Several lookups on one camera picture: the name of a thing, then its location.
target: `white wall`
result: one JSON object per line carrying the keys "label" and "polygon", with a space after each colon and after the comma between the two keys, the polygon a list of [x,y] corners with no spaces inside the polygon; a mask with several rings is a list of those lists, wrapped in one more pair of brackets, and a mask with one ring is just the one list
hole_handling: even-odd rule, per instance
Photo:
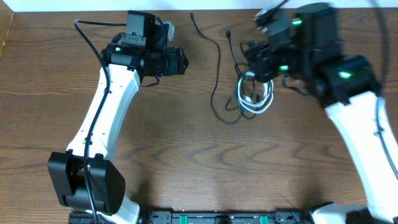
{"label": "white wall", "polygon": [[[332,2],[335,7],[369,7],[368,0],[290,0],[284,7],[313,2]],[[118,11],[172,9],[262,9],[281,0],[4,0],[14,12]],[[379,0],[383,7],[398,7],[398,0]]]}

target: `black cable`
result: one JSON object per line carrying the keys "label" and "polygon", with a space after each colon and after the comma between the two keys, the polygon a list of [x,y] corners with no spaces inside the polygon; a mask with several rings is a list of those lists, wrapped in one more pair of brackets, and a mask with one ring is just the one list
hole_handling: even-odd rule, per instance
{"label": "black cable", "polygon": [[155,83],[151,83],[151,84],[149,84],[149,85],[145,85],[145,86],[141,86],[141,87],[152,87],[152,86],[159,85],[159,83],[160,83],[160,78],[159,78],[159,76],[155,75],[155,78],[156,78],[156,82],[155,82]]}
{"label": "black cable", "polygon": [[299,89],[299,88],[294,87],[294,86],[288,86],[288,85],[286,84],[286,81],[287,81],[288,78],[289,78],[289,76],[288,76],[288,75],[285,75],[284,79],[282,80],[282,84],[283,84],[283,86],[284,86],[285,88],[294,90],[294,91],[296,91],[297,93],[300,93],[300,94],[303,95],[303,96],[309,96],[309,94],[306,93],[306,92],[304,92],[302,89]]}
{"label": "black cable", "polygon": [[380,138],[381,145],[383,147],[383,151],[387,157],[388,163],[391,166],[391,169],[398,179],[398,170],[397,167],[394,165],[394,162],[392,161],[391,155],[388,151],[388,148],[386,146],[386,142],[383,137],[383,128],[381,127],[380,124],[380,104],[382,101],[382,89],[384,88],[384,85],[386,84],[387,81],[387,76],[388,76],[388,67],[389,67],[389,61],[390,61],[390,38],[389,38],[389,29],[388,29],[388,24],[387,24],[387,19],[386,16],[384,15],[383,10],[381,9],[381,6],[377,3],[376,0],[369,0],[371,3],[374,13],[377,18],[377,22],[379,23],[379,31],[381,35],[381,54],[382,54],[382,60],[381,60],[381,90],[380,90],[380,95],[378,96],[376,100],[376,126],[377,126],[377,134]]}
{"label": "black cable", "polygon": [[[233,110],[239,109],[240,112],[241,112],[241,115],[243,117],[245,117],[246,119],[253,119],[253,118],[256,117],[256,114],[252,115],[251,117],[246,116],[245,115],[245,109],[240,105],[239,98],[238,98],[238,91],[239,91],[238,81],[243,76],[243,72],[239,68],[239,65],[247,65],[248,66],[248,64],[246,64],[246,63],[238,63],[236,61],[234,50],[233,50],[233,47],[232,47],[231,31],[230,31],[229,27],[227,27],[226,30],[225,30],[225,36],[228,39],[229,50],[231,51],[232,59],[234,60],[234,64],[235,64],[234,68],[235,68],[236,74],[238,75],[238,79],[236,80],[236,86],[235,86],[234,94],[226,102],[224,109],[227,110],[227,111],[233,111]],[[251,97],[253,97],[253,95],[256,94],[256,85],[254,83],[253,77],[251,77],[251,81],[252,81],[252,84],[253,84],[253,93],[252,93]],[[234,107],[234,108],[228,108],[228,105],[232,102],[233,98],[235,98],[237,106]]]}
{"label": "black cable", "polygon": [[125,34],[124,32],[120,32],[118,34],[116,34],[113,39],[111,40],[112,43],[117,44],[119,42],[120,39],[122,39],[123,34]]}
{"label": "black cable", "polygon": [[214,108],[214,104],[213,104],[214,94],[215,94],[215,92],[216,92],[216,90],[217,90],[218,79],[219,79],[219,77],[220,77],[220,62],[221,62],[221,50],[220,50],[220,46],[217,44],[217,42],[215,42],[214,40],[208,38],[207,36],[205,36],[204,34],[202,34],[202,33],[200,32],[200,30],[199,30],[199,28],[198,28],[198,26],[197,26],[197,24],[196,24],[196,22],[195,22],[195,18],[193,17],[193,12],[192,12],[192,11],[191,11],[190,15],[191,15],[191,20],[192,20],[192,22],[193,22],[193,25],[195,26],[195,28],[196,28],[196,30],[198,31],[199,35],[201,35],[204,39],[209,40],[210,42],[212,42],[213,44],[215,44],[216,47],[217,47],[217,50],[218,50],[218,62],[217,62],[216,84],[215,84],[215,86],[214,86],[213,92],[211,93],[211,97],[210,97],[210,107],[211,107],[211,110],[213,111],[213,113],[214,113],[214,115],[216,116],[216,118],[219,119],[221,122],[223,122],[223,123],[225,123],[225,124],[236,124],[236,123],[243,117],[242,114],[240,114],[239,117],[236,118],[235,121],[226,121],[226,120],[224,120],[223,118],[221,118],[221,117],[218,115],[217,111],[216,111],[215,108]]}
{"label": "black cable", "polygon": [[275,8],[272,8],[269,12],[268,12],[268,17],[272,17],[272,15],[274,15],[280,7],[282,7],[285,3],[287,3],[289,0],[284,0],[281,3],[279,3],[278,6],[276,6]]}
{"label": "black cable", "polygon": [[90,144],[92,144],[91,135],[93,134],[95,123],[98,120],[98,116],[101,113],[102,107],[104,106],[106,97],[107,97],[107,95],[109,93],[109,88],[110,88],[111,81],[109,79],[108,70],[106,68],[105,63],[103,62],[103,60],[101,58],[100,53],[98,53],[98,51],[95,49],[94,45],[87,38],[87,36],[83,33],[83,31],[81,31],[81,29],[79,28],[78,23],[92,24],[92,25],[101,25],[101,26],[125,26],[126,24],[110,24],[110,23],[105,23],[105,22],[90,22],[90,21],[81,21],[81,20],[78,20],[78,19],[74,21],[74,25],[75,25],[76,30],[79,32],[79,34],[84,38],[84,40],[87,42],[87,44],[93,50],[93,52],[96,55],[99,63],[101,64],[101,67],[102,67],[102,69],[104,71],[104,75],[105,75],[105,79],[106,79],[106,88],[104,90],[104,95],[102,97],[101,102],[99,103],[97,112],[95,113],[93,121],[91,122],[90,128],[89,128],[89,130],[87,132],[87,137],[85,139],[85,152],[84,152],[85,185],[86,185],[86,188],[87,188],[88,198],[89,198],[90,204],[91,204],[91,209],[93,211],[94,223],[97,224],[98,223],[98,217],[97,217],[97,213],[96,213],[96,209],[95,209],[95,200],[94,200],[94,195],[93,195],[93,189],[91,188],[90,175],[88,173],[88,164],[90,162],[90,160],[88,158],[88,151],[89,151],[89,148],[90,148]]}
{"label": "black cable", "polygon": [[247,42],[241,42],[240,44],[239,44],[239,47],[241,48],[241,52],[242,52],[242,54],[244,55],[244,50],[243,50],[243,45],[244,44],[248,44]]}

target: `camera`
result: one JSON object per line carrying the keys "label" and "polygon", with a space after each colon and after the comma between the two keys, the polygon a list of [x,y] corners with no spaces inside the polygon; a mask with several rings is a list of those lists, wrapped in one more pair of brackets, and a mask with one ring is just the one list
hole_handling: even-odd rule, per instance
{"label": "camera", "polygon": [[155,15],[129,11],[125,33],[117,34],[102,51],[103,61],[137,70],[141,81],[145,76],[182,75],[188,68],[188,58],[182,48],[167,47],[174,29],[171,22],[163,23]]}

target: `green connector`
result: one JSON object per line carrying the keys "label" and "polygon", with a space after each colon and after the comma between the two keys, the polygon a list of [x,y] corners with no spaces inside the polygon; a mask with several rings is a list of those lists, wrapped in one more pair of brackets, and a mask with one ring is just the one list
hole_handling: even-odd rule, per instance
{"label": "green connector", "polygon": [[188,216],[180,215],[180,224],[188,224]]}
{"label": "green connector", "polygon": [[260,216],[260,224],[268,224],[268,217],[267,216]]}

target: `wooden table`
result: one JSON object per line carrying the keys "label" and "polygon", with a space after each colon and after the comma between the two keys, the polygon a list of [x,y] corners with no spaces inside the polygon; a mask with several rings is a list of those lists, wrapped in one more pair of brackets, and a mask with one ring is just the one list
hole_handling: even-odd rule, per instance
{"label": "wooden table", "polygon": [[[196,11],[202,32],[221,46],[216,109],[223,111],[236,81],[226,26],[237,58],[256,30],[258,10]],[[116,153],[126,192],[143,205],[174,210],[306,208],[333,200],[365,204],[346,146],[316,99],[282,88],[275,79],[269,110],[234,126],[210,109],[216,47],[199,37],[188,11],[152,12],[175,26],[175,43],[190,66],[183,76],[141,88],[127,112]],[[392,39],[385,89],[392,128],[398,131],[398,9],[387,10]],[[0,222],[66,223],[47,171],[52,151],[63,152],[86,115],[100,65],[73,27],[74,19],[123,22],[126,12],[17,13],[0,62]],[[347,54],[364,54],[379,70],[377,23],[371,10],[340,11]],[[82,25],[100,50],[122,27]],[[153,80],[146,78],[145,83]]]}

